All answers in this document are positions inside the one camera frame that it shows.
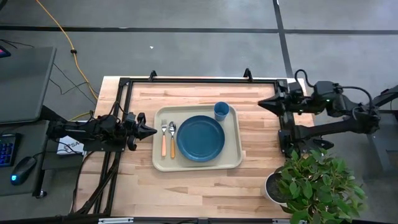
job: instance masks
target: beige tray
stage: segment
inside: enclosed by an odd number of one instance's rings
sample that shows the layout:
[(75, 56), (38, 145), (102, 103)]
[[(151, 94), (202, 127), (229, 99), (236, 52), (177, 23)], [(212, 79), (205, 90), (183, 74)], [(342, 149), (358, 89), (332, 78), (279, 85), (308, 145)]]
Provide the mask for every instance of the beige tray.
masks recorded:
[(236, 110), (229, 106), (229, 114), (220, 123), (225, 133), (225, 144), (220, 154), (208, 162), (195, 162), (187, 159), (178, 149), (175, 142), (175, 158), (170, 157), (171, 134), (166, 131), (166, 150), (167, 155), (162, 157), (162, 119), (171, 121), (178, 128), (188, 118), (196, 115), (206, 115), (214, 118), (214, 105), (198, 106), (166, 106), (158, 110), (155, 114), (154, 127), (158, 132), (154, 135), (152, 148), (152, 163), (155, 168), (163, 172), (187, 171), (187, 170), (210, 170), (210, 169), (231, 169), (237, 167), (243, 159), (241, 137), (239, 134), (238, 114)]

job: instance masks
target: orange cable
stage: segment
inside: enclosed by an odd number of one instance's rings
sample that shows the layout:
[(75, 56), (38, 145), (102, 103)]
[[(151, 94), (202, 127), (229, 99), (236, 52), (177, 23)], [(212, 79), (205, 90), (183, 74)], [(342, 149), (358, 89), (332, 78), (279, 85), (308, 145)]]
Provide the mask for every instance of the orange cable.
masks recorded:
[[(64, 29), (62, 29), (62, 26), (57, 22), (56, 19), (54, 19), (53, 16), (51, 16), (51, 14), (48, 12), (48, 10), (46, 10), (46, 8), (42, 5), (42, 3), (40, 3), (39, 0), (36, 0), (36, 2), (43, 8), (43, 10), (44, 10), (44, 11), (51, 17), (51, 19), (58, 25), (58, 27), (61, 29), (61, 31), (63, 32), (63, 34), (65, 35), (65, 37), (67, 37), (67, 39), (68, 39), (68, 41), (69, 41), (69, 44), (70, 44), (70, 47), (72, 48), (72, 50), (76, 50), (75, 47), (73, 46), (73, 43), (72, 43), (72, 41), (70, 40), (68, 34), (64, 31)], [(94, 93), (93, 87), (91, 86), (91, 84), (90, 84), (90, 82), (88, 81), (88, 79), (86, 78), (85, 74), (82, 72), (82, 70), (81, 70), (80, 67), (79, 67), (79, 63), (77, 62), (77, 55), (76, 55), (76, 53), (73, 52), (72, 54), (73, 54), (73, 57), (75, 58), (76, 68), (79, 70), (79, 72), (80, 72), (80, 74), (82, 75), (82, 77), (86, 80), (86, 82), (87, 82), (87, 84), (88, 84), (88, 88), (89, 88), (90, 91), (91, 91), (91, 94), (93, 94), (94, 98), (95, 98), (96, 100), (98, 100), (98, 97), (97, 97), (97, 96), (95, 95), (95, 93)]]

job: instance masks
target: wooden handle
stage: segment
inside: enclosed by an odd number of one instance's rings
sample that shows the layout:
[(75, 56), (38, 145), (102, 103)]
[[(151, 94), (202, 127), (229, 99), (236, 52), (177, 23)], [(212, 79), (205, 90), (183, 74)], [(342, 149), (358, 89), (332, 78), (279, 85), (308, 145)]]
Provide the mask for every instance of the wooden handle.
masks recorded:
[(166, 135), (163, 135), (162, 140), (162, 156), (166, 156)]
[(172, 159), (175, 157), (174, 138), (172, 137)]

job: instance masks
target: butcher block tabletop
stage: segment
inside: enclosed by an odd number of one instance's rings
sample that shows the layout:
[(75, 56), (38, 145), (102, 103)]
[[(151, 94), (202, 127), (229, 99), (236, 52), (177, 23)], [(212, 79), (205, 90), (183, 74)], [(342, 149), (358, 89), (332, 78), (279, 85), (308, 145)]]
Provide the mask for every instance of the butcher block tabletop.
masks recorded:
[[(116, 99), (119, 78), (104, 77), (96, 116), (109, 113)], [(285, 161), (277, 140), (278, 117), (257, 105), (259, 100), (273, 95), (271, 84), (134, 83), (129, 111), (144, 112), (146, 125), (150, 127), (156, 111), (164, 106), (219, 101), (234, 106), (238, 112), (244, 159), (235, 169), (161, 172), (152, 165), (152, 137), (137, 141), (137, 151), (126, 149), (122, 153), (111, 215), (288, 218), (289, 214), (260, 193), (266, 177)], [(313, 126), (312, 115), (295, 114), (295, 123)], [(78, 184), (77, 209), (98, 186), (103, 157), (103, 152), (95, 152), (86, 160)], [(102, 208), (107, 194), (108, 188), (105, 188)]]

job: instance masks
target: blue plate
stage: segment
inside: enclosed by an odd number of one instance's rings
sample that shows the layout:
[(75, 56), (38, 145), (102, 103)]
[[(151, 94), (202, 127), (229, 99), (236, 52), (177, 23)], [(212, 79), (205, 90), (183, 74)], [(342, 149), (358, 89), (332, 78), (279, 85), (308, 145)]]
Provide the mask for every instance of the blue plate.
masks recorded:
[(195, 162), (206, 162), (218, 156), (224, 147), (221, 125), (208, 116), (193, 116), (185, 120), (177, 132), (180, 152)]

